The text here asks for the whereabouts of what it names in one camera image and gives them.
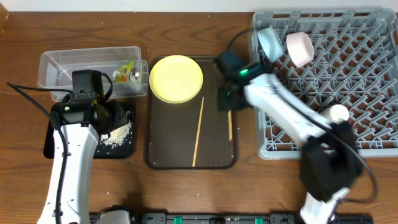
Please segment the pile of rice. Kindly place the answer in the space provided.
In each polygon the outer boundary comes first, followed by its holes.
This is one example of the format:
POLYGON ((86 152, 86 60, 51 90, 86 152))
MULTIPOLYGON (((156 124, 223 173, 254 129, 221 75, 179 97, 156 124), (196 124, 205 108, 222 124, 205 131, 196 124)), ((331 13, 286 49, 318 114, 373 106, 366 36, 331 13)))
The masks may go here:
POLYGON ((132 136, 131 129, 132 123, 128 122, 124 126, 111 131, 110 134, 101 135, 100 143, 106 147, 110 147, 111 149, 116 149, 125 144, 130 144, 132 136))

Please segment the wooden chopstick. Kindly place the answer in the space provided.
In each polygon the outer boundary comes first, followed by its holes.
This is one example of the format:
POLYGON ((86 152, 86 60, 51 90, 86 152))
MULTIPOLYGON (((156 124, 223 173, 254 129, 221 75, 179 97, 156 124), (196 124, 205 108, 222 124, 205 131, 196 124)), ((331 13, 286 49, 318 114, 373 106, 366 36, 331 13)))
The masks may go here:
POLYGON ((199 118, 198 118, 197 135, 196 135, 196 138, 195 138, 195 147, 194 147, 194 152, 193 152, 192 167, 195 167, 196 161, 197 161, 198 142, 199 142, 199 138, 200 138, 201 121, 202 121, 202 117, 203 117, 204 100, 205 100, 205 97, 202 97, 202 99, 201 99, 201 107, 200 107, 200 114, 199 114, 199 118))
POLYGON ((228 111, 228 139, 232 141, 233 139, 233 125, 232 125, 232 111, 228 111))

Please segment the white tissue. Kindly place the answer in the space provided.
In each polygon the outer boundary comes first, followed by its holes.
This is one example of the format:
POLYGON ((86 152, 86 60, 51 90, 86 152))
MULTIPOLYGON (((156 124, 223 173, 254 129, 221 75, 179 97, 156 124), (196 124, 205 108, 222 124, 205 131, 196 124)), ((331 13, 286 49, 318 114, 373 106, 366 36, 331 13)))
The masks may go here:
POLYGON ((136 92, 141 89, 141 75, 139 72, 131 73, 129 76, 129 86, 136 92))

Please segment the green orange snack wrapper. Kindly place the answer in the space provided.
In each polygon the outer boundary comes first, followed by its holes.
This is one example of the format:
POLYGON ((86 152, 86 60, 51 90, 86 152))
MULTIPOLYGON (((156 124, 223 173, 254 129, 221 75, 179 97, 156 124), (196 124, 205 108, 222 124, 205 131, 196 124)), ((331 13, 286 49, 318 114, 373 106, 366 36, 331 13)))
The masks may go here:
POLYGON ((134 61, 129 62, 127 65, 122 65, 113 72, 113 79, 115 82, 128 82, 134 68, 134 61))

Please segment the blue bowl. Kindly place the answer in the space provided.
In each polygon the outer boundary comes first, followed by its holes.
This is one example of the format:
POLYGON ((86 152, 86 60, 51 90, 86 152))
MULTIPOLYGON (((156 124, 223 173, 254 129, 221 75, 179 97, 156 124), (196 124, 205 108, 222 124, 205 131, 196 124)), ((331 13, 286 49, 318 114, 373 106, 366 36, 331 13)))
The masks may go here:
POLYGON ((272 27, 259 30, 257 38, 270 62, 275 62, 284 54, 282 42, 272 27))

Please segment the pink bowl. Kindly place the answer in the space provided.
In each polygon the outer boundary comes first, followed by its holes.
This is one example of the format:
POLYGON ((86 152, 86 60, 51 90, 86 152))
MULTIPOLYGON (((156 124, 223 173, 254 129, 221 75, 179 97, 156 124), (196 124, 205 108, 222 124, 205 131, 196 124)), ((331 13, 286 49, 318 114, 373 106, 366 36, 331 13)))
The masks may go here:
POLYGON ((314 58, 314 48, 309 36, 304 32, 289 34, 286 38, 290 59, 298 68, 310 63, 314 58))

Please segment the white green cup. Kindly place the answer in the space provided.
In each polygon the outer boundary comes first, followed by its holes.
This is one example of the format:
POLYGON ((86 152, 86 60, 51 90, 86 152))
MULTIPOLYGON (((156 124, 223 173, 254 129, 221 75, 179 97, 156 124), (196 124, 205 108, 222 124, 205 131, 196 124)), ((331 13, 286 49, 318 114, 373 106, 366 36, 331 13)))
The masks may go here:
POLYGON ((349 119, 349 110, 344 105, 333 105, 320 113, 334 123, 341 123, 349 119))

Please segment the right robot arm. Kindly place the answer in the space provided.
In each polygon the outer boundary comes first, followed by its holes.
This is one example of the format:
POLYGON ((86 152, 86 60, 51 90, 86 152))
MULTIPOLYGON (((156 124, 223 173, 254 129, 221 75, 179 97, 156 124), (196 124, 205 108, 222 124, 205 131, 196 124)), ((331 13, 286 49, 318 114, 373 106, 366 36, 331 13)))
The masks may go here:
POLYGON ((301 151, 300 180, 307 195, 300 210, 304 223, 330 223, 339 202, 363 172, 351 125, 317 113, 260 63, 246 65, 226 50, 214 60, 222 84, 220 110, 255 107, 285 131, 301 151))

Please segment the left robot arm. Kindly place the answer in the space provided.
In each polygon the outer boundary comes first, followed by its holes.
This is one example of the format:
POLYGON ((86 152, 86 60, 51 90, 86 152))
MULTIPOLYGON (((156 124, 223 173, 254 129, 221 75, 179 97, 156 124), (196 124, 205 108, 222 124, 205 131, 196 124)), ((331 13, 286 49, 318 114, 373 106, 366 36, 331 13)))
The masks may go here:
POLYGON ((112 89, 104 91, 105 73, 72 73, 72 92, 50 111, 53 166, 49 191, 39 223, 89 223, 91 167, 101 135, 110 134, 129 120, 112 89))

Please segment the black waste tray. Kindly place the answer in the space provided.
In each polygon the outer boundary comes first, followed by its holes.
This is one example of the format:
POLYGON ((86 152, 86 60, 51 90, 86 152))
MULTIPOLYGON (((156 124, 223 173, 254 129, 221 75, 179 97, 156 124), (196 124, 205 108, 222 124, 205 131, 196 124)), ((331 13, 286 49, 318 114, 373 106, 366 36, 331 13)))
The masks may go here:
POLYGON ((123 108, 125 114, 127 115, 129 122, 132 123, 132 136, 131 143, 125 144, 121 147, 117 147, 116 149, 111 149, 110 147, 106 147, 100 143, 96 147, 96 151, 94 153, 95 159, 125 159, 131 156, 133 153, 133 142, 134 142, 134 120, 135 120, 135 108, 132 103, 128 102, 119 102, 121 107, 123 108))

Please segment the grey dishwasher rack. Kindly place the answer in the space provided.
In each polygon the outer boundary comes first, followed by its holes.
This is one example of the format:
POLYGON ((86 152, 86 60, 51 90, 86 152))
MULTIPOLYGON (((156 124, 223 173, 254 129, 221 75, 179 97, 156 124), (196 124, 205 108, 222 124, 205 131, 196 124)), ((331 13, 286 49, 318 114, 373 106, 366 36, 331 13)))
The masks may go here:
POLYGON ((314 59, 298 68, 288 53, 274 62, 280 81, 317 111, 349 110, 363 157, 397 155, 397 15, 391 9, 262 11, 253 15, 249 58, 263 62, 257 32, 273 28, 281 40, 306 33, 314 59))

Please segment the clear plastic bin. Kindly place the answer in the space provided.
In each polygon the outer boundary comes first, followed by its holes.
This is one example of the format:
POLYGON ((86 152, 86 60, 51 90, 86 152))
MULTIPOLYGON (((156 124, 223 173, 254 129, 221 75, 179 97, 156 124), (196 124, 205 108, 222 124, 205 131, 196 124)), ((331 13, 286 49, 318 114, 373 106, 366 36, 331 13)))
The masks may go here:
POLYGON ((37 86, 53 88, 52 100, 59 102, 67 94, 61 89, 72 89, 72 73, 79 70, 97 70, 107 74, 113 81, 111 99, 146 96, 148 87, 148 64, 141 57, 139 47, 104 47, 47 51, 41 55, 37 86), (141 89, 134 92, 128 82, 115 82, 113 72, 122 65, 134 61, 132 73, 141 75, 141 89))

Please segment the yellow plate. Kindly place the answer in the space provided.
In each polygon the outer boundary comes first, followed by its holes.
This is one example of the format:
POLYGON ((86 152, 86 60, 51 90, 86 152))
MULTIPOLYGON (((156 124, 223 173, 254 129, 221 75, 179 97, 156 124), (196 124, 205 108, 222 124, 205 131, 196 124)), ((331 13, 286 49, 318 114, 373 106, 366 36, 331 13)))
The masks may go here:
POLYGON ((152 67, 149 85, 153 94, 166 103, 184 103, 194 98, 203 85, 203 72, 194 59, 170 55, 152 67))

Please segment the dark brown serving tray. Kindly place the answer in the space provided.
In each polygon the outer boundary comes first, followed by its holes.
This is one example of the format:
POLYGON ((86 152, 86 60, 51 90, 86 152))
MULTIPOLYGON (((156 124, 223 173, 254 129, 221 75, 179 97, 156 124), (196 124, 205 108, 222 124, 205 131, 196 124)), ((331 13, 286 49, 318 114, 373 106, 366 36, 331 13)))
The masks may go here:
POLYGON ((236 116, 232 113, 233 139, 228 139, 228 112, 218 109, 218 72, 209 55, 193 57, 202 69, 204 81, 191 100, 166 103, 148 94, 147 133, 144 159, 156 170, 227 169, 238 158, 236 116), (205 97, 197 161, 192 167, 201 99, 205 97))

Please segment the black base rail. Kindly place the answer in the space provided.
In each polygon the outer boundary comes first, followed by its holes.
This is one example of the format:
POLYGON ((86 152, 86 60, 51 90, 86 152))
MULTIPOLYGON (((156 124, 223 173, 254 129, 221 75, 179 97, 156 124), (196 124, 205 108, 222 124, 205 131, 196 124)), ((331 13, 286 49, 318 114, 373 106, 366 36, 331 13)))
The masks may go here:
POLYGON ((298 215, 271 214, 265 216, 244 215, 167 215, 144 213, 136 216, 125 210, 90 215, 91 223, 127 224, 298 224, 298 215))

